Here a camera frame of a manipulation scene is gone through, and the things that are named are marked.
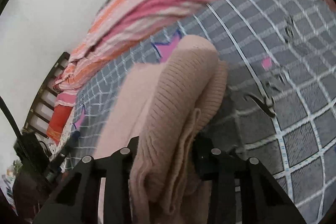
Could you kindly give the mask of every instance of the gray checkered bedsheet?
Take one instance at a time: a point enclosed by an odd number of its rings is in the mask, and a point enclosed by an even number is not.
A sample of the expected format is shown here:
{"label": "gray checkered bedsheet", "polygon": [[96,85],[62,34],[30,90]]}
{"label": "gray checkered bedsheet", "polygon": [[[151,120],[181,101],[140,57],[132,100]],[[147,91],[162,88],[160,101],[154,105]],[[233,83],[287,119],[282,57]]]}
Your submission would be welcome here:
{"label": "gray checkered bedsheet", "polygon": [[[111,61],[78,94],[74,120],[81,104],[87,114],[69,167],[94,152],[128,70],[158,62],[151,42],[168,42],[176,29],[210,40],[230,66],[223,104],[202,134],[220,149],[237,146],[259,158],[306,222],[320,220],[336,198],[336,20],[323,0],[217,0]],[[268,57],[273,66],[265,71]],[[280,91],[268,88],[269,80]],[[245,100],[246,93],[273,96],[276,117]]]}

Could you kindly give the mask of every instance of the white wall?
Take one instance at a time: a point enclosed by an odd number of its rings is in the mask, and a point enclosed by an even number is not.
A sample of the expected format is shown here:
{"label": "white wall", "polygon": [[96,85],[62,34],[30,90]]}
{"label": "white wall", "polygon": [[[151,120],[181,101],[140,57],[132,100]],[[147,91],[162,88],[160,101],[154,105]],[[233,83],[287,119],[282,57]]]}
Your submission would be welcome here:
{"label": "white wall", "polygon": [[[9,0],[0,15],[0,94],[19,128],[47,73],[85,36],[105,0]],[[15,135],[0,113],[0,175],[15,158]]]}

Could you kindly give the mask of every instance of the red fabric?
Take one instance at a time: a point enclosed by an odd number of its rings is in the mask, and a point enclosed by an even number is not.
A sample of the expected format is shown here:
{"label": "red fabric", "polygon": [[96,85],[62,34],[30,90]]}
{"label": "red fabric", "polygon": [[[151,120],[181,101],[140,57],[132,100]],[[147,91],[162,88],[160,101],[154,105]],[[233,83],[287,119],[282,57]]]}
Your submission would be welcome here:
{"label": "red fabric", "polygon": [[47,136],[52,138],[56,144],[62,136],[63,128],[70,116],[72,107],[57,105],[54,108],[54,113],[52,114],[49,126],[47,129]]}

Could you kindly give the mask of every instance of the plaid bedsheet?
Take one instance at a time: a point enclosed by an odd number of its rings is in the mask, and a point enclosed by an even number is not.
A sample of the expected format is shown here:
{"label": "plaid bedsheet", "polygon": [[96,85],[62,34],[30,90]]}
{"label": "plaid bedsheet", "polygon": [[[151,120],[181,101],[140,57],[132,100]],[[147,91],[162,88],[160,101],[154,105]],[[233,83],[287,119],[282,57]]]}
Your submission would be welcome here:
{"label": "plaid bedsheet", "polygon": [[[128,70],[158,62],[151,42],[168,42],[176,29],[210,40],[230,67],[228,92],[202,134],[220,149],[236,146],[260,159],[306,222],[320,220],[336,198],[336,20],[323,0],[217,0],[111,61],[78,93],[74,120],[81,104],[87,117],[68,168],[93,154]],[[276,117],[246,94],[272,96]]]}

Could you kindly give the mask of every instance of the silver screw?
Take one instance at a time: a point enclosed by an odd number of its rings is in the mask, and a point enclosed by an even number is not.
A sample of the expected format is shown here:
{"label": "silver screw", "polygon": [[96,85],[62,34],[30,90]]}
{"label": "silver screw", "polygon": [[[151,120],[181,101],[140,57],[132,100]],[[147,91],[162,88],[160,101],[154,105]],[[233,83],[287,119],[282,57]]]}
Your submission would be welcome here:
{"label": "silver screw", "polygon": [[252,164],[258,164],[259,160],[257,158],[255,158],[255,157],[252,157],[252,158],[250,158],[250,163],[252,163]]}
{"label": "silver screw", "polygon": [[211,153],[214,155],[219,155],[222,151],[218,148],[211,149]]}
{"label": "silver screw", "polygon": [[90,161],[91,161],[91,157],[90,156],[85,156],[85,157],[82,158],[82,162],[85,163],[85,164],[87,164]]}
{"label": "silver screw", "polygon": [[129,152],[131,152],[131,150],[129,150],[127,147],[120,149],[120,153],[123,155],[127,155]]}

